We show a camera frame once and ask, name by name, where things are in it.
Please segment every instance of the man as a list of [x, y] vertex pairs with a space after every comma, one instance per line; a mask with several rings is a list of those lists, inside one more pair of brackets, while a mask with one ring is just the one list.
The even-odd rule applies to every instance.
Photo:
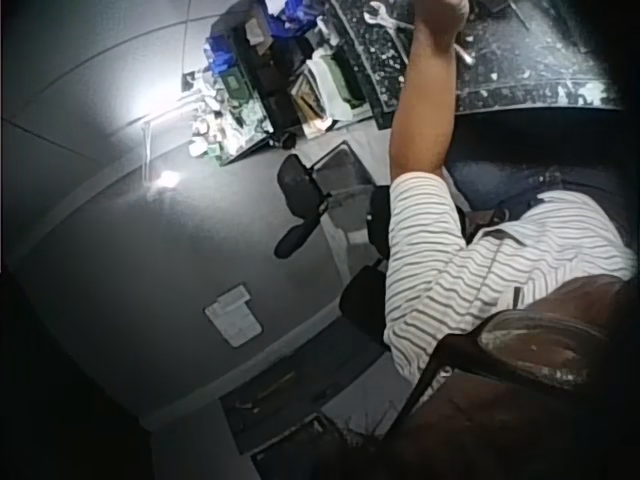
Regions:
[[[634, 253], [605, 213], [615, 207], [605, 199], [599, 205], [578, 187], [554, 190], [551, 183], [543, 193], [502, 202], [511, 221], [481, 230], [466, 244], [443, 167], [454, 123], [453, 42], [468, 9], [467, 0], [416, 1], [406, 86], [391, 135], [384, 338], [399, 371], [414, 383], [443, 337], [470, 332], [497, 312], [522, 312], [521, 325], [570, 319], [577, 330], [606, 336], [633, 293], [625, 282], [635, 273]], [[577, 355], [546, 344], [548, 338], [537, 341], [526, 353], [540, 372], [557, 373]], [[320, 476], [514, 478], [546, 459], [536, 456], [540, 449], [548, 455], [556, 443], [570, 442], [572, 408], [508, 382], [444, 372], [426, 397], [399, 431], [341, 452]]]

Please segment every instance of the black granite counter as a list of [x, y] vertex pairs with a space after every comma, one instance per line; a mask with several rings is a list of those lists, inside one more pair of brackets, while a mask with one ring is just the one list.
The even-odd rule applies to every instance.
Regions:
[[[404, 84], [404, 64], [389, 33], [365, 22], [369, 0], [327, 0], [329, 18], [345, 43], [380, 129], [389, 128]], [[472, 4], [458, 43], [476, 63], [458, 61], [459, 114], [528, 107], [617, 105], [592, 54], [579, 48], [554, 0], [515, 0], [530, 30], [510, 9], [489, 15]], [[386, 2], [389, 13], [412, 23], [410, 1]], [[412, 34], [400, 30], [409, 51]]]

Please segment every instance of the white striped shirt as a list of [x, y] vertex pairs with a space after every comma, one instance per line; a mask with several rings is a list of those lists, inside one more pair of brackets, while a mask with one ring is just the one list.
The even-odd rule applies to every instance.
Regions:
[[[520, 220], [485, 228], [467, 246], [440, 177], [416, 172], [393, 182], [384, 337], [410, 381], [448, 333], [525, 307], [573, 278], [633, 275], [633, 252], [596, 202], [567, 191], [538, 198], [544, 202]], [[515, 287], [522, 293], [512, 306]]]

